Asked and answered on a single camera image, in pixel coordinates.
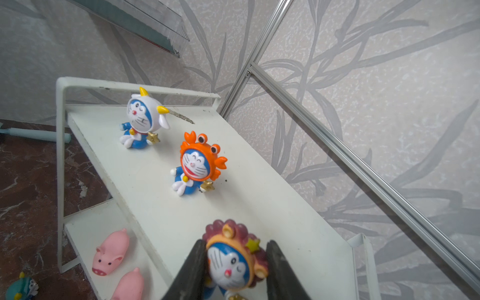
pink pig toy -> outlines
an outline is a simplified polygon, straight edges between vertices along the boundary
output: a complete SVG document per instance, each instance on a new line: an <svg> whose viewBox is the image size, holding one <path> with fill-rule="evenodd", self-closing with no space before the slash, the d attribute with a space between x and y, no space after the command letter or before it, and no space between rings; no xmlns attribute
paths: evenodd
<svg viewBox="0 0 480 300"><path fill-rule="evenodd" d="M127 229L124 228L110 234L100 247L96 248L93 257L93 273L100 276L112 273L122 262L129 244L130 238Z"/></svg>
<svg viewBox="0 0 480 300"><path fill-rule="evenodd" d="M123 275L120 279L111 300L140 300L144 289L144 278L140 274L140 269Z"/></svg>

doraemon figurine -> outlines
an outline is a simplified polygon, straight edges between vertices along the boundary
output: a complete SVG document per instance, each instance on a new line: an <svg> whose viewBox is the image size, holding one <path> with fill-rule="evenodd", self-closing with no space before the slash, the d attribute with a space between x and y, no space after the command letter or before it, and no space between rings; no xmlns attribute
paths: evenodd
<svg viewBox="0 0 480 300"><path fill-rule="evenodd" d="M260 240L243 224L233 220L216 220L205 229L208 270L204 299L218 286L228 300L245 288L253 288L268 276L266 252Z"/></svg>
<svg viewBox="0 0 480 300"><path fill-rule="evenodd" d="M181 166L172 169L170 173L175 176L172 188L177 194L191 194L196 190L206 192L213 190L213 183L207 179L216 180L220 176L219 169L226 169L225 157L218 157L220 146L207 144L207 136L195 131L185 133L185 142L180 147Z"/></svg>
<svg viewBox="0 0 480 300"><path fill-rule="evenodd" d="M5 293L6 300L29 300L38 293L38 284L31 277L21 272L20 279L12 283Z"/></svg>
<svg viewBox="0 0 480 300"><path fill-rule="evenodd" d="M147 145L160 142L158 134L153 133L163 127L169 129L165 114L168 108L148 95L144 88L140 94L133 94L127 104L127 116L130 122L120 125L125 134L120 137L120 143L127 148L142 149Z"/></svg>

leaf pattern wallpaper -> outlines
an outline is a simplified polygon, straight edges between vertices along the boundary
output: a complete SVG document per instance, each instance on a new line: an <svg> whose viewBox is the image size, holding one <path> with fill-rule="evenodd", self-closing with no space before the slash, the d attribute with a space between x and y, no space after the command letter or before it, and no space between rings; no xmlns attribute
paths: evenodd
<svg viewBox="0 0 480 300"><path fill-rule="evenodd" d="M296 0L259 62L477 262L479 16L467 0ZM228 121L343 238L370 238L382 299L478 299L254 77Z"/></svg>
<svg viewBox="0 0 480 300"><path fill-rule="evenodd" d="M156 0L143 0L154 6ZM175 58L67 0L0 0L0 118L55 123L55 81L75 76L219 93L223 98L276 0L164 0L190 43ZM164 104L211 100L159 96ZM72 104L126 104L128 93L79 89Z"/></svg>
<svg viewBox="0 0 480 300"><path fill-rule="evenodd" d="M162 2L182 15L191 40L180 59L66 0L0 0L0 119L54 124L61 76L225 98L277 5ZM295 0L259 63L476 261L479 16L475 0ZM90 89L68 95L72 104L128 99ZM370 238L382 299L478 298L255 78L228 121L343 238ZM360 263L360 298L368 299L364 271Z"/></svg>

white shelf board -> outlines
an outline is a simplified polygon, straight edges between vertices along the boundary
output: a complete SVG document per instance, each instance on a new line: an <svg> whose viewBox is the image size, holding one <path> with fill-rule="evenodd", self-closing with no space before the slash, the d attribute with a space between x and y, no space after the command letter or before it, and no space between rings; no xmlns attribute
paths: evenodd
<svg viewBox="0 0 480 300"><path fill-rule="evenodd" d="M171 284L207 224L232 218L262 247L275 240L313 299L355 299L347 242L213 108L169 108L195 124L169 115L171 129L158 131L161 142L138 150L119 142L125 106L67 106L68 125L125 216L137 223L133 230L165 282ZM183 134L191 131L220 145L227 169L214 191L178 197L170 170L180 165ZM242 294L266 299L266 285Z"/></svg>
<svg viewBox="0 0 480 300"><path fill-rule="evenodd" d="M127 220L122 217L122 212L114 200L85 209L67 217L65 221L67 236L80 257L81 265L99 300L109 300L120 278L135 267L140 268L145 282L142 300L158 300L163 297L168 289L166 283L138 242ZM126 228L130 236L124 261L107 276L94 274L92 263L96 247L100 246L110 233L122 228Z"/></svg>

toy figurine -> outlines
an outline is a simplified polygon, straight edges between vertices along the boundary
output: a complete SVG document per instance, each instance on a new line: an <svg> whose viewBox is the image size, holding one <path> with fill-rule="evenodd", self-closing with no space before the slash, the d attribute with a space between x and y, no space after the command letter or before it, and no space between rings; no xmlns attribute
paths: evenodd
<svg viewBox="0 0 480 300"><path fill-rule="evenodd" d="M213 183L207 179L216 180L220 176L219 169L226 169L225 157L218 157L220 146L207 144L207 136L195 131L185 133L185 142L180 147L181 167L172 169L170 173L175 176L172 185L179 196L191 194L195 190L206 192L213 190Z"/></svg>
<svg viewBox="0 0 480 300"><path fill-rule="evenodd" d="M218 286L225 299L236 292L253 288L268 276L266 252L260 240L248 233L243 224L233 220L216 220L206 227L202 239L206 241L208 275L204 298L208 299Z"/></svg>
<svg viewBox="0 0 480 300"><path fill-rule="evenodd" d="M21 272L19 279L8 287L5 293L6 300L29 300L38 293L38 284L31 277L25 277Z"/></svg>
<svg viewBox="0 0 480 300"><path fill-rule="evenodd" d="M129 244L127 229L111 233L100 247L96 248L92 265L93 273L100 276L112 273L122 262Z"/></svg>
<svg viewBox="0 0 480 300"><path fill-rule="evenodd" d="M153 133L163 127L170 126L165 118L169 113L168 108L148 95L144 88L140 88L140 94L133 94L127 104L127 117L130 122L120 125L125 134L120 137L120 143L127 148L142 149L147 145L160 142L158 134Z"/></svg>
<svg viewBox="0 0 480 300"><path fill-rule="evenodd" d="M140 300L144 289L144 278L140 274L140 269L123 275L120 279L111 300Z"/></svg>

